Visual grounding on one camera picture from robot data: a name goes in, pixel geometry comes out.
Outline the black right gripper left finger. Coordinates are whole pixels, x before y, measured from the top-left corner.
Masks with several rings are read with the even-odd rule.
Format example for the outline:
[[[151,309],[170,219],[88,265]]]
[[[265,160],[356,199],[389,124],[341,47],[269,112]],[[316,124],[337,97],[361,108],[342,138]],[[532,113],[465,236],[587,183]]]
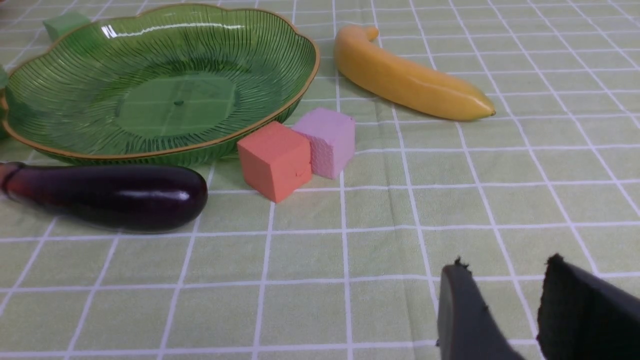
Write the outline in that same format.
[[[442,360],[522,360],[500,331],[469,265],[455,258],[441,269],[438,341]]]

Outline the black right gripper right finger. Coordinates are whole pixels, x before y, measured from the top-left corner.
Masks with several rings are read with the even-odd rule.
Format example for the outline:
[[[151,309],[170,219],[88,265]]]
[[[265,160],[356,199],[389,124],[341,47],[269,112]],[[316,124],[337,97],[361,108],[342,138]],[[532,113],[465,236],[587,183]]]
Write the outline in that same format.
[[[637,360],[638,297],[557,253],[546,264],[537,311],[542,355],[547,360]]]

